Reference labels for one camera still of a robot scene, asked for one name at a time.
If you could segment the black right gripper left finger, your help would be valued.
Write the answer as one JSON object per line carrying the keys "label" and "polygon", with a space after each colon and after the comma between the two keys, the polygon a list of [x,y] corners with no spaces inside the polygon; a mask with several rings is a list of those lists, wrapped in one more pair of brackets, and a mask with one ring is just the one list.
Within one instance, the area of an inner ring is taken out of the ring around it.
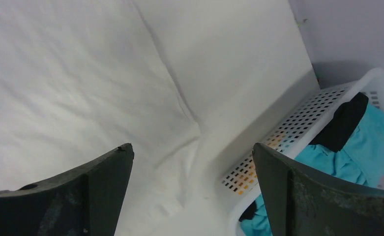
{"label": "black right gripper left finger", "polygon": [[0,191],[0,236],[112,236],[134,161],[130,143],[54,177]]}

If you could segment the white t shirt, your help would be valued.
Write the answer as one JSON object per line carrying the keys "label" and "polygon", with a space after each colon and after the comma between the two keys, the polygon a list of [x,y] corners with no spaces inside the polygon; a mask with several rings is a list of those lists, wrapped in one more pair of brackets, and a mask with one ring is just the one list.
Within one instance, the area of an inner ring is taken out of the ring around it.
{"label": "white t shirt", "polygon": [[0,0],[0,190],[131,143],[116,233],[181,212],[201,133],[131,0]]}

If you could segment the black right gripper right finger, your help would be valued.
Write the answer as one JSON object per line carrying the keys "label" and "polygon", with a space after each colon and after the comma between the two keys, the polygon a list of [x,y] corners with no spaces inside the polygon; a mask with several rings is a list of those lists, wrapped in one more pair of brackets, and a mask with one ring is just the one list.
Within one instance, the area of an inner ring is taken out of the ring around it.
{"label": "black right gripper right finger", "polygon": [[275,236],[384,236],[384,190],[351,183],[256,143],[253,160]]}

